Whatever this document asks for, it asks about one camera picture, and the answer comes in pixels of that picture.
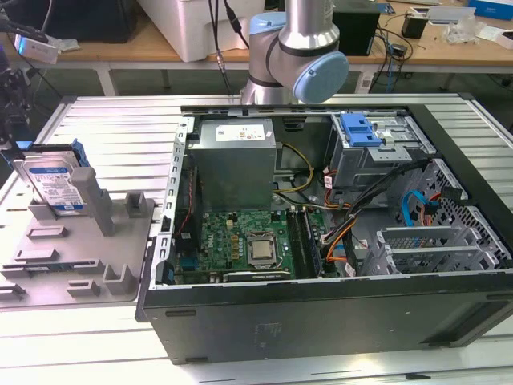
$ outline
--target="desk leg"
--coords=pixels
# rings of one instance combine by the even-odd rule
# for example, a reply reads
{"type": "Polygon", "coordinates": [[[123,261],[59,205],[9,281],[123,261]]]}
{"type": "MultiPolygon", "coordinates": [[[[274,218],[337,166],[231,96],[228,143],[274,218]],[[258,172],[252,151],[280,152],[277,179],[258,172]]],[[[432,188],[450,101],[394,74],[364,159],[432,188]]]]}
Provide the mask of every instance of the desk leg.
{"type": "Polygon", "coordinates": [[[452,80],[454,79],[455,76],[456,76],[456,74],[449,74],[446,77],[446,81],[443,82],[442,86],[440,86],[440,91],[447,91],[449,89],[450,84],[452,83],[452,80]]]}
{"type": "Polygon", "coordinates": [[[105,96],[117,96],[118,89],[114,84],[112,72],[108,65],[96,67],[99,82],[102,84],[103,94],[105,96]]]}
{"type": "Polygon", "coordinates": [[[360,72],[354,93],[355,94],[368,94],[369,89],[370,89],[370,84],[372,84],[373,78],[374,78],[374,71],[360,72]]]}
{"type": "Polygon", "coordinates": [[[169,81],[168,70],[160,70],[160,73],[162,74],[162,82],[164,83],[164,88],[165,89],[171,88],[171,82],[169,81]]]}

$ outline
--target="cpu socket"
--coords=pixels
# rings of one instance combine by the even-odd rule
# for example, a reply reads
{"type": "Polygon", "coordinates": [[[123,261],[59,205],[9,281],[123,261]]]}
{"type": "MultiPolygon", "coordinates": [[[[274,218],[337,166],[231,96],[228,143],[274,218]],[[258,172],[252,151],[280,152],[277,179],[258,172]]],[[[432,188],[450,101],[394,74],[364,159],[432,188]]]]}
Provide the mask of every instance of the cpu socket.
{"type": "Polygon", "coordinates": [[[255,269],[268,269],[276,265],[276,239],[272,231],[256,231],[246,235],[248,263],[255,269]]]}

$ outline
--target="blue hard drive label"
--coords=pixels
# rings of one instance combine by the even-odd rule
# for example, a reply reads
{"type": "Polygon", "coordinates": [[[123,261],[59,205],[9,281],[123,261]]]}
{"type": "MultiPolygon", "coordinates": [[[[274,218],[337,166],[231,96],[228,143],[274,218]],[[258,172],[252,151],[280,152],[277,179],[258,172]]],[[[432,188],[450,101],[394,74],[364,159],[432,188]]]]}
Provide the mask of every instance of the blue hard drive label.
{"type": "Polygon", "coordinates": [[[56,210],[73,211],[83,209],[79,190],[70,183],[70,172],[66,167],[29,168],[39,194],[56,210]]]}

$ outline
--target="metal slotted table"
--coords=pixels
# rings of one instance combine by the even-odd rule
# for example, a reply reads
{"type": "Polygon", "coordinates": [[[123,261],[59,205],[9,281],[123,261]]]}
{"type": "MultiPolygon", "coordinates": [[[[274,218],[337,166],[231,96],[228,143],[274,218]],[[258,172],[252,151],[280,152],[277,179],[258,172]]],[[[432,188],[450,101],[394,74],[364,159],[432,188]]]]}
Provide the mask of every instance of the metal slotted table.
{"type": "MultiPolygon", "coordinates": [[[[172,144],[181,106],[237,105],[223,96],[78,98],[62,103],[38,137],[41,143],[85,146],[99,185],[113,198],[128,190],[156,200],[150,236],[159,231],[172,144]]],[[[452,95],[337,95],[328,103],[389,106],[422,103],[510,209],[513,140],[474,100],[452,95]]],[[[2,261],[28,221],[30,191],[11,175],[0,190],[2,261]]],[[[513,379],[513,318],[466,348],[399,351],[305,359],[175,367],[135,303],[0,313],[0,378],[12,383],[506,383],[513,379]]]]}

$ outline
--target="blue drive latch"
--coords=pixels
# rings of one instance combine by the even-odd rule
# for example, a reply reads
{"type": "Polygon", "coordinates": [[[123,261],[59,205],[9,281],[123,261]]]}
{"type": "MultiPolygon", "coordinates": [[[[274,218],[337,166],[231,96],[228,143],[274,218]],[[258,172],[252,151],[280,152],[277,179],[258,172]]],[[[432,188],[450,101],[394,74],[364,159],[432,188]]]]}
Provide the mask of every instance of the blue drive latch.
{"type": "Polygon", "coordinates": [[[341,114],[340,121],[351,147],[379,147],[382,144],[363,114],[341,114]]]}

